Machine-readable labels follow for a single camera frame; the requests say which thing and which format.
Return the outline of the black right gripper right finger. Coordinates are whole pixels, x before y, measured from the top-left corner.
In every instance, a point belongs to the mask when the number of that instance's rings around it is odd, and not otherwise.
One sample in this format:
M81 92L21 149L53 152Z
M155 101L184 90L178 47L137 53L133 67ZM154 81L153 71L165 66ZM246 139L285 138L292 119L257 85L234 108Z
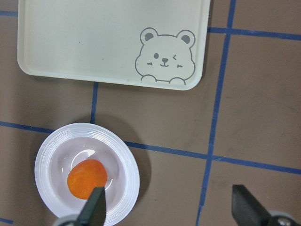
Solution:
M232 186L231 213L238 226L267 226L271 218L244 185Z

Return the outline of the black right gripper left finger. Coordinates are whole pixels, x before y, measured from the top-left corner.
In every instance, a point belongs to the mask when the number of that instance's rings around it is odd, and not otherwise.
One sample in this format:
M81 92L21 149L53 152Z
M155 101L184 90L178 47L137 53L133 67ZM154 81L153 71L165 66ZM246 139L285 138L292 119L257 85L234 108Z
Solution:
M106 220L104 187L96 187L76 219L77 226L103 226Z

